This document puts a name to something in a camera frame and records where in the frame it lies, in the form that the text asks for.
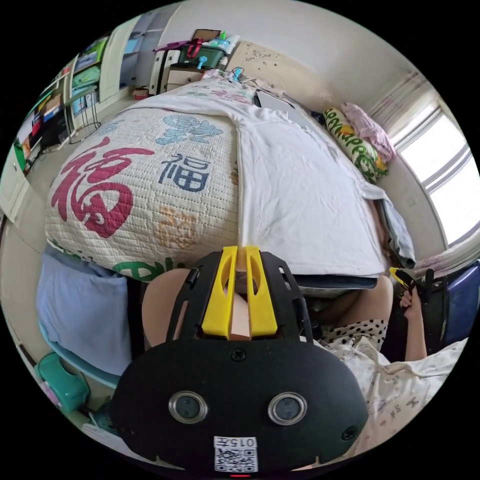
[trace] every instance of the light blue blanket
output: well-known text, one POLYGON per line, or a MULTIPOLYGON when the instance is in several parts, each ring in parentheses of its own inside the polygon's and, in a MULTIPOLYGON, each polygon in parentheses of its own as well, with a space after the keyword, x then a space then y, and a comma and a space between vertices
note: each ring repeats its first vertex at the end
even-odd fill
POLYGON ((47 246, 36 293, 38 319, 51 342, 104 372, 132 361, 127 279, 47 246))

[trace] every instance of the yellow bracket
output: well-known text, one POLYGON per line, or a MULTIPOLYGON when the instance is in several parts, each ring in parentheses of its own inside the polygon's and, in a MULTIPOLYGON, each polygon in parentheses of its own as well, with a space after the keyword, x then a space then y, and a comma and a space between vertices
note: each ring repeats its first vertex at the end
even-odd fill
POLYGON ((206 335, 230 340, 234 310, 237 261, 246 264, 246 288, 250 337, 267 337, 277 333, 272 299, 264 272, 260 250, 247 246, 240 252, 236 246, 222 251, 201 329, 206 335))
POLYGON ((260 250, 254 246, 247 246, 245 247, 245 255, 250 336, 253 338, 275 335, 278 329, 277 320, 262 258, 260 257, 260 250))
POLYGON ((206 335, 230 339, 237 252, 236 246, 226 246, 222 251, 210 300, 201 324, 201 329, 206 335))
POLYGON ((400 268, 394 268, 394 267, 391 267, 388 269, 388 271, 390 272, 390 275, 406 290, 409 289, 409 285, 407 285, 405 283, 404 280, 402 280, 400 278, 400 276, 398 275, 398 272, 402 272, 402 270, 400 268))

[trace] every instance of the polka dot fabric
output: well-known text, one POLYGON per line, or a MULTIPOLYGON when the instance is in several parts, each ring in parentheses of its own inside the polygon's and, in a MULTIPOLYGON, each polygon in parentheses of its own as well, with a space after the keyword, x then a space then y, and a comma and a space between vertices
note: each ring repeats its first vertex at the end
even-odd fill
POLYGON ((387 334, 388 322, 384 320, 358 321, 341 328, 326 328, 321 339, 331 344, 351 342, 355 345, 362 337, 367 338, 376 350, 380 350, 387 334))

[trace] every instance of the green patterned pillow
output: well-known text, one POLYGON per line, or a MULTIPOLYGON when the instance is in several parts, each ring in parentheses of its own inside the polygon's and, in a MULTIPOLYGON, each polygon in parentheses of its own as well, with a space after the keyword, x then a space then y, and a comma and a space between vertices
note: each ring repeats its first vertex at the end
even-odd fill
POLYGON ((355 135, 344 114, 336 108, 327 108, 323 112, 326 129, 336 140, 340 148, 363 176, 372 183, 388 175, 387 165, 377 150, 369 142, 355 135))

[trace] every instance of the window frame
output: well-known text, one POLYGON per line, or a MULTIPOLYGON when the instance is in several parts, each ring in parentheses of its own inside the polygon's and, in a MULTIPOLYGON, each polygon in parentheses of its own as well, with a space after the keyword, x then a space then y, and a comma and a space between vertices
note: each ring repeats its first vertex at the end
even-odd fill
MULTIPOLYGON (((451 122, 449 115, 442 109, 439 105, 438 108, 431 113, 420 125, 415 127, 410 133, 408 133, 405 137, 400 139, 396 145, 395 150, 397 155, 404 161, 404 163, 408 166, 408 168, 412 171, 412 173, 416 176, 414 169, 409 165, 409 163, 405 160, 402 156, 402 151, 405 150, 408 146, 413 144, 416 140, 418 140, 422 135, 424 135, 430 128, 432 128, 441 118, 446 117, 451 122)), ((453 157, 451 158, 445 165, 439 168, 435 173, 433 173, 430 177, 428 177, 424 181, 420 181, 417 179, 418 182, 421 184, 423 190, 425 191, 428 199, 430 201, 433 210, 435 211, 436 217, 438 219, 438 223, 440 229, 442 231, 442 236, 444 238, 445 245, 448 248, 454 247, 455 245, 463 242, 464 240, 468 239, 471 235, 473 235, 478 229, 480 229, 480 222, 477 222, 468 232, 464 233, 460 238, 453 241, 452 243, 448 243, 447 236, 445 234, 444 226, 440 215, 435 208, 435 204, 431 198, 431 194, 449 182, 457 173, 459 173, 465 165, 469 162, 472 158, 472 152, 470 147, 465 140, 465 145, 462 149, 453 157)))

